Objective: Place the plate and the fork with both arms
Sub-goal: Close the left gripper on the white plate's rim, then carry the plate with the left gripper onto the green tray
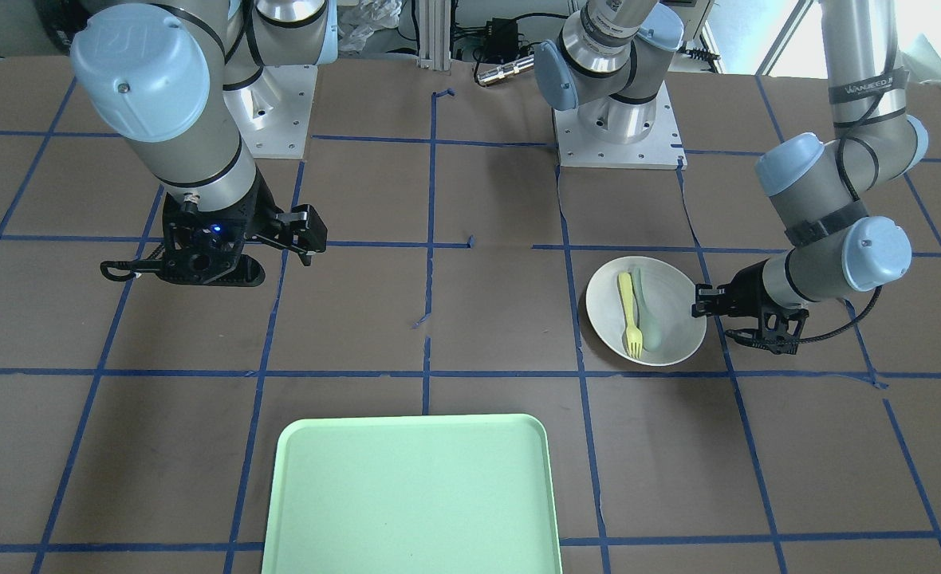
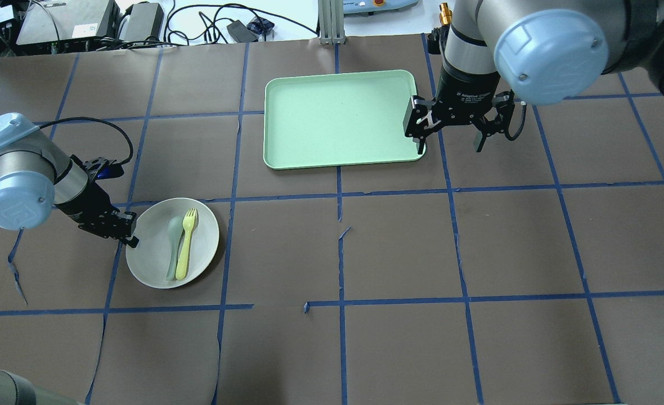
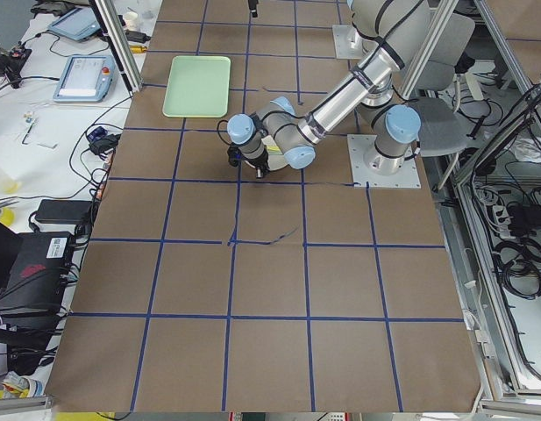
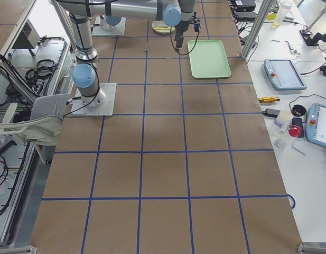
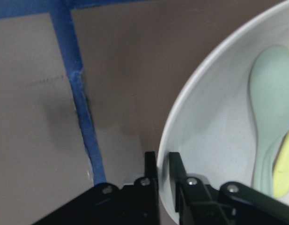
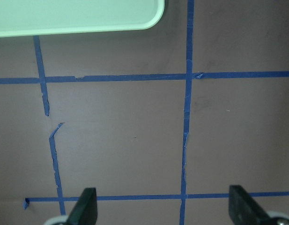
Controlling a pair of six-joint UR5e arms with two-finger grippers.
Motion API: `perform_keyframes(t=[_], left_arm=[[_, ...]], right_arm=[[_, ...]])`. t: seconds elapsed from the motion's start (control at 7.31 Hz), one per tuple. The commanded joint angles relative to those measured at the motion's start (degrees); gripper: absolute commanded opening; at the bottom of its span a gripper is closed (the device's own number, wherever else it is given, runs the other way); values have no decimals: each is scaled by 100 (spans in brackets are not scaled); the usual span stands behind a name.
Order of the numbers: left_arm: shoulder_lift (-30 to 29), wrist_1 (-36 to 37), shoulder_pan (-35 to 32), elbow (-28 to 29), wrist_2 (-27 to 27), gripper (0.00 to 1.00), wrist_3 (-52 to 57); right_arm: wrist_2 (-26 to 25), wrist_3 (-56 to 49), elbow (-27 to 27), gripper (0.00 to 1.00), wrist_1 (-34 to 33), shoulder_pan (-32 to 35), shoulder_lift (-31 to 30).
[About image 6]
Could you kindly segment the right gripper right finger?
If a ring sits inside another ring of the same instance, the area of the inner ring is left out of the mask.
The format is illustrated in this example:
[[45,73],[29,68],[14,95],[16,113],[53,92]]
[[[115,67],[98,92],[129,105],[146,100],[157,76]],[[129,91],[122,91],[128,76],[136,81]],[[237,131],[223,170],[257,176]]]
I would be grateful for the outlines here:
[[241,185],[229,187],[229,216],[234,225],[269,225],[270,216]]

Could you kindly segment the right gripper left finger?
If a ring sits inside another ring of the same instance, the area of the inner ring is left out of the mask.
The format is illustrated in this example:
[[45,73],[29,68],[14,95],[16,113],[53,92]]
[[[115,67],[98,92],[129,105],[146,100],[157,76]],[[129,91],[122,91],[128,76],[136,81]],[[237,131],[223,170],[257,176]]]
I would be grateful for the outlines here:
[[95,225],[97,222],[96,188],[85,188],[67,218],[68,225]]

